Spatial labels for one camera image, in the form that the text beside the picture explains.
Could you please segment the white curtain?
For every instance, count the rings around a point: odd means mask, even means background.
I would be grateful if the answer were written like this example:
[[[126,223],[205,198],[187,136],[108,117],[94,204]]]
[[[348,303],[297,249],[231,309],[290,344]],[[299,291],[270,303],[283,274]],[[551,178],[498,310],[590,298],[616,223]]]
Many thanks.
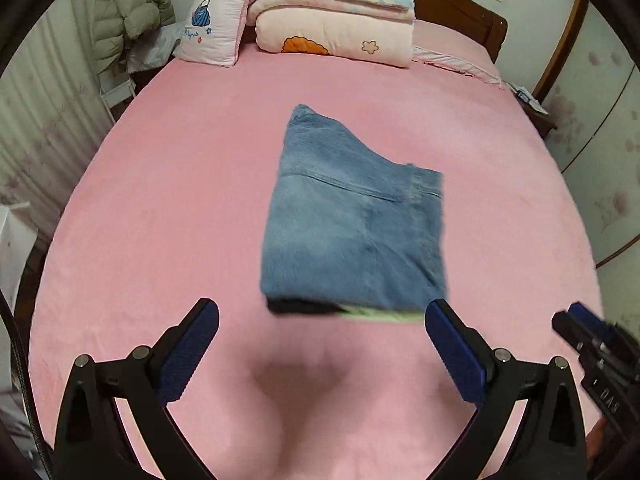
[[[1,76],[1,201],[29,204],[41,243],[114,122],[90,48],[94,0],[54,0]]]

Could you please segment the sliding wardrobe door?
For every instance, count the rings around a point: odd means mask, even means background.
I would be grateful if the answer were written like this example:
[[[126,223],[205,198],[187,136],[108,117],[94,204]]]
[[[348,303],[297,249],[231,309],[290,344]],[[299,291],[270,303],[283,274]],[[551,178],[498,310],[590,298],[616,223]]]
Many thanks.
[[[612,318],[639,310],[639,69],[588,6],[544,99],[556,128],[547,148],[578,208]]]

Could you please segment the pink pillow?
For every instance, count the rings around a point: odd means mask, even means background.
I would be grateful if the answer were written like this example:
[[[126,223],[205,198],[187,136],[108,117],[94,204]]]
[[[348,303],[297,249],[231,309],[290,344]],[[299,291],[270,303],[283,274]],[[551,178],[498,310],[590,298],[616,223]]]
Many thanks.
[[[442,70],[473,77],[502,88],[498,68],[478,42],[451,28],[416,20],[413,25],[412,59]]]

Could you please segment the pink bed sheet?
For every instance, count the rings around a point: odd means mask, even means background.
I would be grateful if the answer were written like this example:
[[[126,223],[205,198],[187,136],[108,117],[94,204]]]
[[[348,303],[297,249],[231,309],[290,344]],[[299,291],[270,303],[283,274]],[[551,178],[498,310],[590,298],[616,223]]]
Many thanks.
[[[118,360],[202,297],[220,329],[170,411],[221,479],[423,479],[472,415],[421,324],[280,318],[258,288],[268,205],[298,104],[444,177],[448,300],[521,360],[569,361],[552,330],[602,308],[588,237],[508,90],[251,44],[230,68],[175,60],[130,104],[67,203],[44,265],[29,371],[55,434],[81,353]]]

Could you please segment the blue denim jeans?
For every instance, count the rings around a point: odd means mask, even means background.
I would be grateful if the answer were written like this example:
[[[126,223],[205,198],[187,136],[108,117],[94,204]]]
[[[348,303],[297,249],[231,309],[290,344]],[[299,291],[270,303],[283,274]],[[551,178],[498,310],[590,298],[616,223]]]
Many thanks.
[[[262,242],[273,313],[421,312],[447,296],[442,175],[396,164],[305,104],[286,127]]]

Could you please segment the dark wooden headboard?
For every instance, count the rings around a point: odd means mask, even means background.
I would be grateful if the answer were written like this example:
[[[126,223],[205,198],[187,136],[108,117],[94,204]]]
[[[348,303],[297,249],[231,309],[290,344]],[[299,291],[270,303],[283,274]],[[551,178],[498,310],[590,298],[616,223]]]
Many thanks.
[[[473,0],[413,0],[411,12],[355,0],[255,0],[248,6],[247,24],[253,26],[266,11],[285,8],[341,12],[399,23],[417,18],[460,32],[483,46],[493,61],[508,29],[505,18]]]

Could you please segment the white pink square cushion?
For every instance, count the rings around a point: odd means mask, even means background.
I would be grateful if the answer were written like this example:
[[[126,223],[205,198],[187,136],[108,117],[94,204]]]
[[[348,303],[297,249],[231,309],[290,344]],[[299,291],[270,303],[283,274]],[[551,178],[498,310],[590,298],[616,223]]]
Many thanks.
[[[250,0],[194,0],[174,55],[231,67],[238,60]]]

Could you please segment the dark wooden nightstand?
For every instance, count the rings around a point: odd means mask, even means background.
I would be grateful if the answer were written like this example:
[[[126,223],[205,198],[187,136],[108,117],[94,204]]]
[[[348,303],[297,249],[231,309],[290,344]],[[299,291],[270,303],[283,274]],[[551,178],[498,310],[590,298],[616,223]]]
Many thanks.
[[[538,131],[541,139],[544,140],[552,130],[556,129],[555,122],[551,119],[550,114],[525,87],[516,86],[510,82],[508,82],[508,87],[518,100],[518,104],[521,105],[530,122]]]

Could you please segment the light green black garment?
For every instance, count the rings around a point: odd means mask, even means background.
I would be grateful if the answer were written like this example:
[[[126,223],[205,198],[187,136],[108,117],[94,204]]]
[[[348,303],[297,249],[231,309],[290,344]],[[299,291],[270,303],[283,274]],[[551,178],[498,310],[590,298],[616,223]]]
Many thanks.
[[[391,323],[420,323],[424,313],[419,311],[380,310],[368,307],[341,306],[303,299],[267,299],[267,308],[277,315],[333,315],[353,320]]]

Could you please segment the papers on nightstand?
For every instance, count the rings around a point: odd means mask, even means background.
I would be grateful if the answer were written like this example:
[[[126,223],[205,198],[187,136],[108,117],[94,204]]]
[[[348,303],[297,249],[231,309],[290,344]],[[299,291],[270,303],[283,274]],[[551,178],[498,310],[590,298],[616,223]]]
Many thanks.
[[[523,86],[518,86],[517,84],[508,83],[509,88],[516,98],[523,104],[529,106],[532,110],[534,110],[538,114],[543,114],[548,116],[549,113],[544,109],[544,107],[537,101],[537,99]]]

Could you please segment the beige puffer jacket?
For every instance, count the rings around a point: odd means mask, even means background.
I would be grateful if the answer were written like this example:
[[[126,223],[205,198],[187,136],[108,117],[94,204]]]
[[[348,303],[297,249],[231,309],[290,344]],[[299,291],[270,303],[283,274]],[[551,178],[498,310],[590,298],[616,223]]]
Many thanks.
[[[117,64],[140,36],[175,21],[171,0],[96,0],[91,27],[96,73]]]

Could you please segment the folded pink cartoon quilt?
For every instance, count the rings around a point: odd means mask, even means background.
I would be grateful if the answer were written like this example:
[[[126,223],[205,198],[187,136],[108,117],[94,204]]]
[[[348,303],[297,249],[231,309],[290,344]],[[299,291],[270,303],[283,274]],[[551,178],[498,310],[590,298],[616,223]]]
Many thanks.
[[[256,0],[256,42],[271,53],[333,55],[400,68],[412,57],[414,13],[357,0]]]

